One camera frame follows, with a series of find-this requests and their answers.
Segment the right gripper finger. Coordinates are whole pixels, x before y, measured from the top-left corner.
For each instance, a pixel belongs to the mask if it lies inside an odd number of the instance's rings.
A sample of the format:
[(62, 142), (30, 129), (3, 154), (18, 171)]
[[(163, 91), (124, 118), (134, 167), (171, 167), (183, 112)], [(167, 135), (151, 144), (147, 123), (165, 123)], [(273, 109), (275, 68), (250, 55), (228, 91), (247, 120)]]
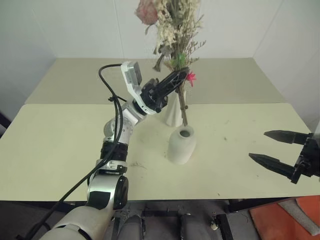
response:
[(298, 180), (298, 175), (296, 175), (296, 169), (293, 166), (282, 163), (280, 162), (280, 160), (264, 154), (249, 153), (248, 155), (256, 163), (260, 164), (264, 168), (277, 174), (283, 175), (291, 181)]
[(264, 132), (264, 135), (278, 142), (299, 145), (304, 145), (306, 140), (311, 137), (310, 133), (300, 133), (288, 130), (266, 131)]

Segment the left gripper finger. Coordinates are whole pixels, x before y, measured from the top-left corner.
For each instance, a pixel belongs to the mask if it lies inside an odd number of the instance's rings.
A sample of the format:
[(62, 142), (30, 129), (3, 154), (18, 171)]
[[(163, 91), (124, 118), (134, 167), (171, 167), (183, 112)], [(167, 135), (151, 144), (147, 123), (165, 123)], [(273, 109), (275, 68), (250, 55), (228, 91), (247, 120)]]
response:
[(164, 78), (160, 83), (160, 88), (177, 88), (183, 81), (187, 78), (190, 69), (188, 67), (181, 68), (171, 72), (166, 78)]
[(185, 74), (177, 74), (168, 76), (165, 79), (165, 86), (164, 86), (164, 95), (168, 96), (170, 93), (174, 92), (176, 89), (180, 87), (180, 85), (185, 81), (186, 79)]

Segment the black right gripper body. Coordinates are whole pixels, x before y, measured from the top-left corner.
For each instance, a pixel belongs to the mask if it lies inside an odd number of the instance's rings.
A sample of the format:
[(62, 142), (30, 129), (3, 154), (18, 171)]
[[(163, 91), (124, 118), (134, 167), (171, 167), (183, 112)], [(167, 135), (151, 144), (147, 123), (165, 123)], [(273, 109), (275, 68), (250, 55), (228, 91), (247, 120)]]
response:
[(293, 143), (303, 145), (294, 171), (291, 182), (296, 184), (301, 175), (307, 177), (320, 176), (320, 147), (313, 133), (296, 133)]

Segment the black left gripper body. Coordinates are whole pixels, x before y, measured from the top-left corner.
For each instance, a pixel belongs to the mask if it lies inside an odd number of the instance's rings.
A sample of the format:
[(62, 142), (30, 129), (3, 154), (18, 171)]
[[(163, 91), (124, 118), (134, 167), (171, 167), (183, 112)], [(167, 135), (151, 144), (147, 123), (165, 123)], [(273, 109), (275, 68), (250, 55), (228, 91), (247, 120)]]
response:
[(141, 99), (146, 107), (160, 113), (168, 104), (170, 94), (170, 80), (168, 78), (159, 81), (158, 78), (150, 79), (141, 90)]

